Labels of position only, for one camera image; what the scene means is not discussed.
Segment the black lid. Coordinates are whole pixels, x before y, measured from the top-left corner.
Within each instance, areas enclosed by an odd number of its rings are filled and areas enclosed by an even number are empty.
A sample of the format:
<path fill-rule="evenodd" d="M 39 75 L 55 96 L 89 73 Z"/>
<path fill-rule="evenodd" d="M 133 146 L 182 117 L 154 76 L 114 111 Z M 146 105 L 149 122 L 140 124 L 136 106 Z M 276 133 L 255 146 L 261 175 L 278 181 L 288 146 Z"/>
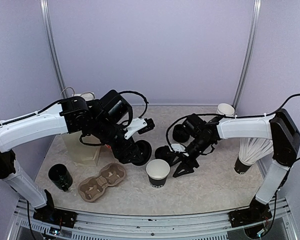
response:
<path fill-rule="evenodd" d="M 156 159 L 161 159 L 168 163 L 172 162 L 176 158 L 176 154 L 173 151 L 171 151 L 168 145 L 158 147 L 155 150 L 154 155 Z"/>
<path fill-rule="evenodd" d="M 143 157 L 144 157 L 144 159 L 147 163 L 149 161 L 151 155 L 152 155 L 151 144 L 146 140 L 138 140 L 138 141 L 135 142 L 135 145 L 137 147 L 137 150 L 138 150 L 138 148 L 143 150 Z"/>

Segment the stack of paper cups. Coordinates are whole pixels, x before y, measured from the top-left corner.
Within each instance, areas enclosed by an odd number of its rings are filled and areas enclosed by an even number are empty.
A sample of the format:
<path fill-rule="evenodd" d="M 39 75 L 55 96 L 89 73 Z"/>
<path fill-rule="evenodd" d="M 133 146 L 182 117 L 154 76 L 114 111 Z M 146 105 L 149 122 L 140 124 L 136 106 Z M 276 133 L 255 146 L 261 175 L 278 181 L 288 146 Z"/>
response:
<path fill-rule="evenodd" d="M 235 109 L 230 104 L 220 103 L 217 106 L 216 113 L 227 117 L 233 117 L 235 115 Z"/>

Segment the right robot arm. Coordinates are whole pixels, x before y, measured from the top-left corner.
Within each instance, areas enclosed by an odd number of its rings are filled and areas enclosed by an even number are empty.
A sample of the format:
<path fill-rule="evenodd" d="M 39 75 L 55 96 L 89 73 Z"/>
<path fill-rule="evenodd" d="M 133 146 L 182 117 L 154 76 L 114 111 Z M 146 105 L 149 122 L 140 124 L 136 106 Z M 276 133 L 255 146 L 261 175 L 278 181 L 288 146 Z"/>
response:
<path fill-rule="evenodd" d="M 187 123 L 183 129 L 194 140 L 185 148 L 173 148 L 169 144 L 168 149 L 179 157 L 178 169 L 181 175 L 186 175 L 198 168 L 197 157 L 204 155 L 204 151 L 217 141 L 234 138 L 272 141 L 273 163 L 245 212 L 250 222 L 256 222 L 265 214 L 265 206 L 281 187 L 293 164 L 299 160 L 300 132 L 282 106 L 263 115 L 226 116 L 209 113 L 208 116 L 212 117 L 208 122 L 201 119 L 201 113 L 184 116 Z"/>

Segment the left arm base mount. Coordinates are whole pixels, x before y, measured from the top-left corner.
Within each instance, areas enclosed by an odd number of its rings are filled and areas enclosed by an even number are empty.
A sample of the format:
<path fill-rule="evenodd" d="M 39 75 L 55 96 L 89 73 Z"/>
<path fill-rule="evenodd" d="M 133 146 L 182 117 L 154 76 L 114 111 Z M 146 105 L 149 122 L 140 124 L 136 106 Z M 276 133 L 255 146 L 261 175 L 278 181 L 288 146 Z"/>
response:
<path fill-rule="evenodd" d="M 44 223 L 60 227 L 74 228 L 77 213 L 70 210 L 55 208 L 52 195 L 45 189 L 46 205 L 34 210 L 33 218 Z"/>

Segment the brown cardboard cup carrier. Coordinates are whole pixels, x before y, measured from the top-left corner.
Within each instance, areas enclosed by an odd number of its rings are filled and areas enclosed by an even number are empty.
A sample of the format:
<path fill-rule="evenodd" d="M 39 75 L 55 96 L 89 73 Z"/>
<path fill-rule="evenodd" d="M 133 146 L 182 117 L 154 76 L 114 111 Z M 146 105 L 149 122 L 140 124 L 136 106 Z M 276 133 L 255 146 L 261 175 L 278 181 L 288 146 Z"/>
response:
<path fill-rule="evenodd" d="M 115 187 L 126 178 L 126 169 L 118 163 L 109 163 L 97 176 L 91 176 L 78 185 L 78 193 L 88 203 L 101 198 L 107 188 Z"/>

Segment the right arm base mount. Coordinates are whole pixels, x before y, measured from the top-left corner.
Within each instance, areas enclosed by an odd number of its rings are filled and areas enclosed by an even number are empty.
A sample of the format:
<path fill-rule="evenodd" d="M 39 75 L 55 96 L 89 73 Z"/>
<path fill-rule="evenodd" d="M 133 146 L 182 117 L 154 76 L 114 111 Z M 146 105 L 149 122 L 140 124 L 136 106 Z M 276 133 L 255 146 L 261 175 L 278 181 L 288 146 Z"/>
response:
<path fill-rule="evenodd" d="M 269 204 L 263 204 L 255 197 L 247 208 L 230 211 L 228 216 L 232 228 L 258 223 L 273 217 Z"/>

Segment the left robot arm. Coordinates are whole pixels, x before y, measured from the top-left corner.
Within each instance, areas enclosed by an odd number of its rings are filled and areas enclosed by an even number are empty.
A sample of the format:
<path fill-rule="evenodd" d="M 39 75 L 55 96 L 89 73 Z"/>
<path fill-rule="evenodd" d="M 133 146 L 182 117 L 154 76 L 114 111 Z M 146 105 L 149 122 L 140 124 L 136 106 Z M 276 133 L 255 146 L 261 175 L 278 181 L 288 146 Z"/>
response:
<path fill-rule="evenodd" d="M 0 179 L 47 221 L 56 222 L 60 211 L 54 207 L 51 194 L 23 172 L 13 148 L 48 136 L 81 132 L 109 146 L 120 163 L 141 166 L 148 162 L 151 148 L 145 142 L 134 141 L 133 134 L 147 125 L 142 117 L 133 116 L 132 106 L 116 90 L 88 101 L 80 96 L 60 99 L 28 115 L 0 120 Z"/>

